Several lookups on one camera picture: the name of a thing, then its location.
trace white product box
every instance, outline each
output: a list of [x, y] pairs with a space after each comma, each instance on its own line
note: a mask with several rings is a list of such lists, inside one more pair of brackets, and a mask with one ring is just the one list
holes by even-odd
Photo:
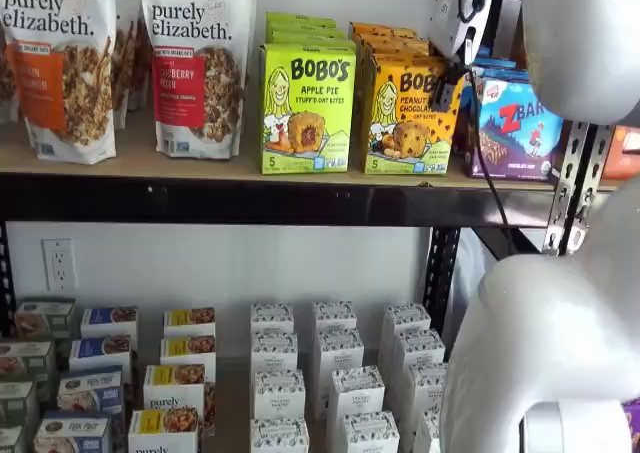
[[356, 328], [358, 319], [350, 301], [314, 301], [311, 334], [320, 331]]
[[305, 397], [302, 371], [259, 371], [253, 383], [253, 418], [303, 418]]
[[131, 349], [138, 350], [138, 309], [131, 306], [88, 308], [80, 322], [81, 338], [128, 335]]
[[70, 371], [121, 366], [122, 379], [131, 385], [131, 343], [128, 336], [107, 336], [74, 340], [69, 357]]
[[447, 365], [410, 366], [404, 372], [401, 393], [402, 421], [400, 422], [400, 447], [409, 453], [413, 447], [422, 413], [440, 413]]
[[111, 421], [86, 413], [48, 412], [33, 439], [35, 453], [111, 453]]
[[204, 365], [147, 366], [145, 410], [191, 407], [204, 418]]
[[336, 450], [336, 429], [344, 415], [382, 411], [384, 383], [378, 368], [365, 366], [331, 373], [327, 410], [327, 450]]
[[129, 451], [197, 453], [196, 409], [134, 411], [129, 428]]
[[259, 371], [296, 370], [298, 337], [295, 333], [255, 333], [251, 337], [251, 378]]
[[308, 453], [304, 418], [251, 420], [251, 453]]
[[440, 415], [427, 411], [421, 415], [413, 445], [415, 453], [440, 453]]
[[216, 340], [213, 336], [165, 338], [160, 343], [161, 365], [204, 365], [205, 381], [216, 382]]
[[358, 330], [354, 328], [319, 331], [312, 356], [311, 405], [314, 417], [323, 419], [329, 407], [331, 373], [335, 370], [360, 368], [364, 345]]
[[382, 331], [380, 333], [380, 347], [378, 348], [378, 368], [382, 379], [390, 380], [389, 368], [393, 361], [394, 338], [397, 333], [409, 328], [428, 329], [431, 318], [419, 303], [409, 303], [396, 306], [388, 306], [382, 319]]
[[164, 313], [164, 337], [216, 336], [216, 310], [194, 308]]
[[293, 306], [288, 303], [251, 305], [251, 335], [258, 332], [293, 333]]
[[442, 363], [444, 353], [444, 343], [434, 330], [410, 329], [396, 335], [388, 399], [391, 411], [398, 422], [402, 420], [400, 390], [405, 369], [412, 365]]
[[337, 434], [337, 453], [397, 453], [400, 441], [388, 411], [345, 415]]

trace cartoon woman illustration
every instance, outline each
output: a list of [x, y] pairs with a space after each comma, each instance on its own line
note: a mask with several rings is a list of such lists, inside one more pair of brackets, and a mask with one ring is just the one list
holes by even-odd
[[393, 133], [393, 129], [398, 123], [396, 119], [396, 101], [398, 100], [398, 90], [396, 85], [387, 81], [378, 90], [376, 101], [373, 106], [373, 116], [371, 118], [371, 129], [369, 130], [369, 143], [382, 141], [382, 138]]
[[267, 147], [291, 152], [289, 143], [289, 118], [293, 112], [289, 104], [289, 76], [283, 67], [278, 67], [269, 76], [264, 110], [264, 133]]

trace orange label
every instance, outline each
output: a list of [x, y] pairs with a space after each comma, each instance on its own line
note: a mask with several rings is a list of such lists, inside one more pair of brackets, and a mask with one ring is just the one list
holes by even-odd
[[29, 122], [64, 130], [62, 54], [47, 43], [16, 41], [7, 48], [7, 56], [16, 77], [20, 107]]

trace black cable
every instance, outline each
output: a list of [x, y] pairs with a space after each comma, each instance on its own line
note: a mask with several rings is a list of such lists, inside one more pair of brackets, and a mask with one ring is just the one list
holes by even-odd
[[478, 161], [480, 161], [480, 167], [482, 168], [482, 174], [484, 175], [484, 179], [489, 185], [489, 189], [493, 194], [493, 198], [496, 201], [496, 206], [498, 207], [498, 211], [500, 212], [500, 216], [502, 217], [502, 223], [504, 223], [504, 234], [507, 237], [508, 245], [507, 245], [507, 253], [509, 256], [513, 254], [513, 239], [511, 238], [511, 230], [509, 229], [509, 220], [507, 219], [507, 214], [504, 211], [504, 206], [502, 205], [502, 200], [498, 195], [498, 190], [496, 190], [495, 185], [493, 184], [493, 180], [491, 179], [491, 175], [489, 174], [489, 170], [487, 170], [487, 164], [484, 162], [484, 156], [482, 156], [482, 148], [480, 148], [480, 105], [478, 101], [478, 90], [476, 89], [476, 78], [473, 75], [473, 71], [471, 68], [465, 69], [467, 74], [469, 75], [469, 81], [471, 82], [471, 88], [473, 89], [471, 93], [471, 101], [473, 102], [473, 143], [474, 148], [476, 150], [476, 154], [478, 155]]

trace green box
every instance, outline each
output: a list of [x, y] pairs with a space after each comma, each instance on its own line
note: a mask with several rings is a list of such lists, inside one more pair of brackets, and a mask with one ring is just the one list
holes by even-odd
[[335, 28], [336, 21], [331, 18], [318, 18], [317, 16], [294, 15], [292, 13], [278, 13], [267, 11], [268, 23], [304, 23], [312, 26], [322, 26], [324, 28]]
[[262, 47], [263, 174], [347, 170], [355, 62], [349, 48]]
[[356, 51], [356, 44], [343, 38], [328, 36], [313, 36], [306, 33], [292, 33], [290, 31], [274, 30], [271, 34], [272, 43], [291, 43], [295, 45], [338, 46]]

